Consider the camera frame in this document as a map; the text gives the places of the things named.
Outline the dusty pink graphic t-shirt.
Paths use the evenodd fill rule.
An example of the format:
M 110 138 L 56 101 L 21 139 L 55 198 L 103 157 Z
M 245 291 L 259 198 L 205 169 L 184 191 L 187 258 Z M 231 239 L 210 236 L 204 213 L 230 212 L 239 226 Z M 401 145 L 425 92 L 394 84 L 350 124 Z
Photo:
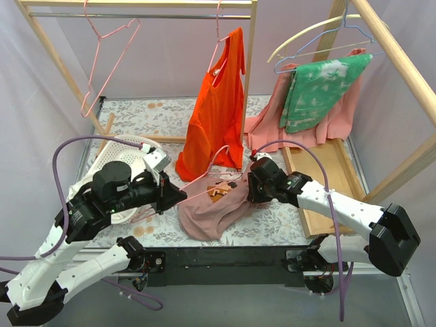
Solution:
M 207 176 L 185 188 L 188 199 L 178 205 L 184 231 L 196 240 L 219 240 L 223 232 L 252 209 L 246 176 L 235 181 Z

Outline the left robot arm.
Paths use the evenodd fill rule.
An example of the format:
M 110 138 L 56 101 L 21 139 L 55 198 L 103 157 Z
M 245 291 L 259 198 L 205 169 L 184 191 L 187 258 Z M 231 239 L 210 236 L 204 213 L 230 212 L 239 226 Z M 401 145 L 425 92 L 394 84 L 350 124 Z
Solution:
M 122 161 L 111 161 L 59 212 L 38 259 L 31 260 L 13 279 L 1 283 L 1 302 L 13 326 L 40 326 L 56 317 L 78 292 L 122 270 L 136 273 L 146 264 L 146 251 L 133 236 L 117 238 L 115 245 L 95 259 L 67 269 L 74 256 L 112 223 L 115 213 L 151 205 L 163 213 L 187 194 L 173 185 L 165 172 L 136 177 Z

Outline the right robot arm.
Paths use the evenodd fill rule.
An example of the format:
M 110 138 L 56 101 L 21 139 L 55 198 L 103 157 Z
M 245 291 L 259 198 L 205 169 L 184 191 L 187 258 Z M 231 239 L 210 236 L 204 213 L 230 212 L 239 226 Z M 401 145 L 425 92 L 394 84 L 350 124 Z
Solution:
M 421 243 L 402 206 L 390 204 L 383 208 L 326 191 L 306 174 L 286 174 L 268 156 L 253 160 L 248 179 L 250 202 L 276 199 L 334 219 L 356 233 L 350 240 L 337 241 L 334 236 L 323 236 L 320 242 L 313 243 L 308 261 L 315 270 L 325 270 L 338 261 L 361 262 L 399 277 Z

